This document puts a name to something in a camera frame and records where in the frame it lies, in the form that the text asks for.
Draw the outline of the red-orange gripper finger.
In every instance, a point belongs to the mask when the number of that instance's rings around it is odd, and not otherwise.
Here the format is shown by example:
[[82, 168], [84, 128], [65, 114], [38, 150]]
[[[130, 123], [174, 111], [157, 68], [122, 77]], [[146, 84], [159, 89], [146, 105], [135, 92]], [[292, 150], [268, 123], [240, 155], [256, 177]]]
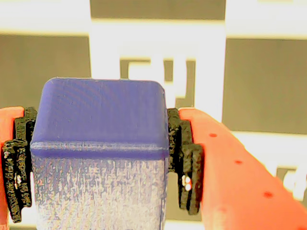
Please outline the red-orange gripper finger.
[[197, 109], [168, 114], [178, 203], [207, 230], [304, 230], [305, 208], [222, 123]]
[[22, 209], [32, 206], [30, 142], [37, 111], [34, 107], [0, 110], [0, 228], [9, 229], [9, 217], [22, 221]]

